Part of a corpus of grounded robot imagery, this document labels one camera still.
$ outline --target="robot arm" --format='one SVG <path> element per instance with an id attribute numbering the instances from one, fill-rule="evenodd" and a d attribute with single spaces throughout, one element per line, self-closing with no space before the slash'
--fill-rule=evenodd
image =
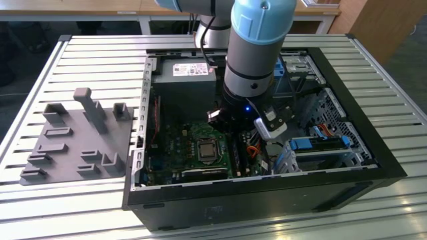
<path id="1" fill-rule="evenodd" d="M 224 103 L 219 112 L 208 113 L 208 122 L 223 132 L 232 132 L 235 127 L 219 126 L 219 122 L 229 125 L 233 121 L 235 126 L 243 126 L 241 122 L 248 119 L 252 110 L 256 117 L 251 121 L 260 136 L 264 140 L 273 139 L 284 132 L 287 125 L 271 105 L 267 90 L 283 41 L 292 26 L 296 0 L 156 0 L 156 3 L 179 12 L 216 17 L 223 20 L 217 21 L 223 25 L 231 20 Z"/>

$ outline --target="floor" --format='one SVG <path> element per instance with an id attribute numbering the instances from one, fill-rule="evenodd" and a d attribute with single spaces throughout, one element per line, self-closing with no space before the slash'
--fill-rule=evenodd
<path id="1" fill-rule="evenodd" d="M 74 22 L 49 22 L 42 23 L 41 26 L 52 46 L 60 35 L 80 34 Z M 139 23 L 124 21 L 104 22 L 98 34 L 137 35 L 140 34 Z M 427 57 L 424 53 L 427 53 L 427 15 L 416 25 L 415 33 L 408 36 L 388 64 L 384 66 L 420 109 L 427 112 Z M 0 87 L 0 141 L 8 132 L 14 116 L 25 101 L 25 93 L 29 93 L 32 89 L 49 55 L 50 51 L 29 54 L 24 50 L 24 47 L 21 47 L 17 56 L 9 62 L 9 66 L 17 77 L 13 83 Z"/>

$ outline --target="sticker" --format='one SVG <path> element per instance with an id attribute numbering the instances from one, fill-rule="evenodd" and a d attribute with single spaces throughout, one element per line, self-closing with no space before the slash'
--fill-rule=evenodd
<path id="1" fill-rule="evenodd" d="M 265 169 L 268 171 L 268 164 L 265 161 L 260 161 L 260 166 L 263 169 Z"/>
<path id="2" fill-rule="evenodd" d="M 117 11 L 117 14 L 136 14 L 136 11 Z"/>
<path id="3" fill-rule="evenodd" d="M 204 63 L 181 63 L 173 65 L 173 77 L 208 75 L 208 64 Z"/>
<path id="4" fill-rule="evenodd" d="M 268 121 L 272 121 L 276 118 L 276 113 L 273 110 L 271 110 L 269 112 L 265 113 L 265 117 L 268 119 Z"/>

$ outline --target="orange wire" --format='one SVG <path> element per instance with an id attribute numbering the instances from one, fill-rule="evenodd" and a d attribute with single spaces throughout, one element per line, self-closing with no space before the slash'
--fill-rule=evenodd
<path id="1" fill-rule="evenodd" d="M 325 134 L 328 137 L 333 136 L 333 134 L 331 133 L 331 131 L 329 131 L 328 127 L 327 127 L 323 123 L 321 123 L 321 124 L 319 124 L 319 125 L 317 125 L 317 127 L 320 127 L 320 128 L 321 128 L 321 130 L 323 130 L 324 134 Z"/>
<path id="2" fill-rule="evenodd" d="M 260 150 L 255 146 L 248 146 L 245 148 L 247 154 L 251 155 L 251 158 L 255 158 L 255 156 L 260 153 Z"/>

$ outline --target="aluminum work table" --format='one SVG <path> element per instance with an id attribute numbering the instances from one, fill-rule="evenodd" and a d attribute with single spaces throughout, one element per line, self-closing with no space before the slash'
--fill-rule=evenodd
<path id="1" fill-rule="evenodd" d="M 427 117 L 357 40 L 288 35 L 285 47 L 320 47 L 408 177 L 339 210 L 149 232 L 121 211 L 124 177 L 21 186 L 20 173 L 46 103 L 81 108 L 73 90 L 139 115 L 145 49 L 193 48 L 181 35 L 73 36 L 60 41 L 0 145 L 0 239 L 416 239 L 427 232 Z M 131 150 L 135 142 L 131 136 Z"/>

